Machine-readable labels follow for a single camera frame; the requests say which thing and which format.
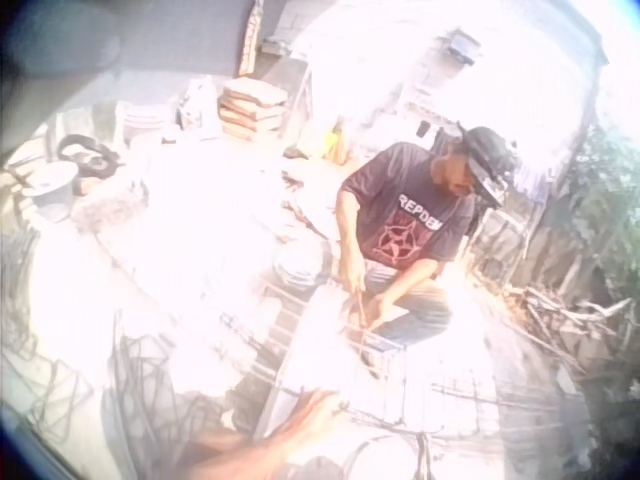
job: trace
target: stacked plates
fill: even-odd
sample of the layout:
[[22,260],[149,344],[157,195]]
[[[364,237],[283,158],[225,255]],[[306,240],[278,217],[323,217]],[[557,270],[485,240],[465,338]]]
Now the stacked plates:
[[320,242],[294,240],[282,246],[273,267],[285,286],[306,292],[328,280],[331,262],[325,261],[327,255]]

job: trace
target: man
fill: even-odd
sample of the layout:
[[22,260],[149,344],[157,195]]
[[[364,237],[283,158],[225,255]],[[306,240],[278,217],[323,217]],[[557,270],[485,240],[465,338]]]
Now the man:
[[493,130],[459,128],[461,137],[441,155],[410,143],[392,145],[338,193],[340,279],[349,293],[364,294],[369,325],[379,324],[392,305],[409,311],[374,330],[400,345],[446,328],[446,293],[430,279],[456,256],[473,215],[471,195],[499,206],[517,165]]
[[271,478],[295,452],[312,446],[331,434],[344,421],[340,399],[327,392],[300,395],[296,407],[275,432],[252,443],[251,438],[234,431],[220,431],[200,438],[211,454],[192,466],[189,480],[255,480]]

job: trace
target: black cap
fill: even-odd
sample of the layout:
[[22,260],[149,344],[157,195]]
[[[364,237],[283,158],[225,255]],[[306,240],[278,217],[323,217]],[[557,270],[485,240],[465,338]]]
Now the black cap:
[[509,185],[520,161],[512,147],[495,131],[476,127],[469,131],[462,128],[462,142],[469,149],[469,168],[474,178],[477,195],[501,207]]

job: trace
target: jeans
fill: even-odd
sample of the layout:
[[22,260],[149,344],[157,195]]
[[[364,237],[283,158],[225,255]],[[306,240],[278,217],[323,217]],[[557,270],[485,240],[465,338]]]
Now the jeans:
[[[336,262],[328,245],[321,241],[317,244],[290,242],[281,247],[274,270],[286,289],[306,296],[331,278]],[[397,275],[398,271],[393,268],[366,261],[367,292],[372,295],[383,293]],[[373,333],[403,347],[444,332],[451,320],[447,293],[432,280],[413,288],[396,305],[408,313],[383,323]]]

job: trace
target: building wall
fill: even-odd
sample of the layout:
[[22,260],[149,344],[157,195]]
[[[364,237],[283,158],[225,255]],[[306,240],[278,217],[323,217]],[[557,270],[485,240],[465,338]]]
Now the building wall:
[[[434,54],[456,27],[482,43],[473,67]],[[274,38],[310,59],[320,118],[363,120],[428,70],[436,112],[498,129],[538,165],[568,157],[596,55],[546,0],[289,0]]]

